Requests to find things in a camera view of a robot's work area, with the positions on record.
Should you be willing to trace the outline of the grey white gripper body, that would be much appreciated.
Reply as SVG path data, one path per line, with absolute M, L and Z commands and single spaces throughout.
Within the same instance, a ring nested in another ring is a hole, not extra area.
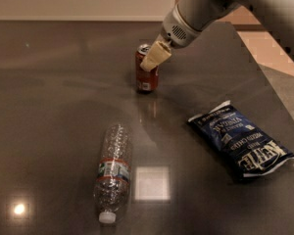
M 172 48 L 187 47 L 201 33 L 198 22 L 196 9 L 175 5 L 163 21 L 161 36 Z

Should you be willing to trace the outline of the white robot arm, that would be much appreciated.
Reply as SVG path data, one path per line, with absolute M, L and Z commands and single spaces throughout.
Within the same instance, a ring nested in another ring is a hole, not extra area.
M 172 55 L 173 48 L 188 46 L 211 23 L 239 6 L 252 13 L 294 62 L 294 0 L 178 0 L 141 67 L 151 71 Z

